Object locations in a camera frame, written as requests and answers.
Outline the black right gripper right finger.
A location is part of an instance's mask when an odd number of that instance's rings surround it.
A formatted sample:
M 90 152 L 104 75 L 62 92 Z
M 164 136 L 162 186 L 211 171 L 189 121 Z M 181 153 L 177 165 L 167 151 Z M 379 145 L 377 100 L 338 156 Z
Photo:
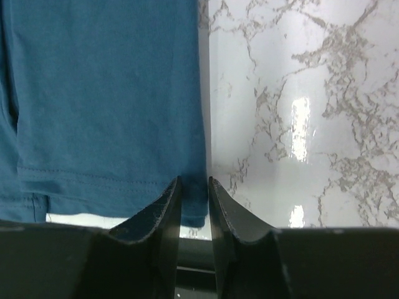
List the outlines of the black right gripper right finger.
M 398 297 L 397 229 L 278 229 L 208 187 L 219 298 Z

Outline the blue t shirt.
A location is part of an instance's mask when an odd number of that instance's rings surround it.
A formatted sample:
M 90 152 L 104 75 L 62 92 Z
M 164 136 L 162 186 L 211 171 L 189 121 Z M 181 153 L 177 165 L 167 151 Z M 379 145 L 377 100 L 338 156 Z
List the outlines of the blue t shirt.
M 196 1 L 1 2 L 1 218 L 208 213 Z

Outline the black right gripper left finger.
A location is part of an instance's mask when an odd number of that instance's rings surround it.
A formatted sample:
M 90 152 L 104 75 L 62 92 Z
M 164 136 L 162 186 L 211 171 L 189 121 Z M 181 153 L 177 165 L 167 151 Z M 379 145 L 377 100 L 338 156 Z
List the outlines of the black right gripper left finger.
M 2 298 L 173 298 L 181 178 L 109 229 L 1 222 Z

